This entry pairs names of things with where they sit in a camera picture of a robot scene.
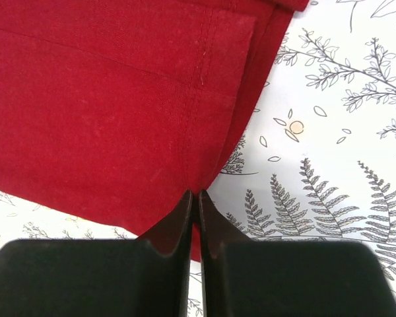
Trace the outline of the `red t shirt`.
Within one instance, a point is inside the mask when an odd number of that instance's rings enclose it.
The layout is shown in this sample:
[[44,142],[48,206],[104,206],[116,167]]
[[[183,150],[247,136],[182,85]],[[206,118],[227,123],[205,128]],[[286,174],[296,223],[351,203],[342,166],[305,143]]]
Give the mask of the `red t shirt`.
[[142,234],[207,189],[306,1],[0,1],[0,191]]

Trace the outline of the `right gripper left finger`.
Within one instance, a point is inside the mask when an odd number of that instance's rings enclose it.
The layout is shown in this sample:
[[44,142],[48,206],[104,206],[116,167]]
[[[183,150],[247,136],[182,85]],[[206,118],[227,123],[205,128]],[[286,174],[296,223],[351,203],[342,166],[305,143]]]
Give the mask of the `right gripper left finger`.
[[14,240],[0,316],[185,316],[193,194],[135,239]]

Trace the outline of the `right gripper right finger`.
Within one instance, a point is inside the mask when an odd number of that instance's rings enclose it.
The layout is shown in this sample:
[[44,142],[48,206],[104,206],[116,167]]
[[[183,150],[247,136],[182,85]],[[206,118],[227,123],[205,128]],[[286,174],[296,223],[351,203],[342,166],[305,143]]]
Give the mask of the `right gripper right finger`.
[[376,257],[343,241],[254,241],[198,196],[206,316],[396,316]]

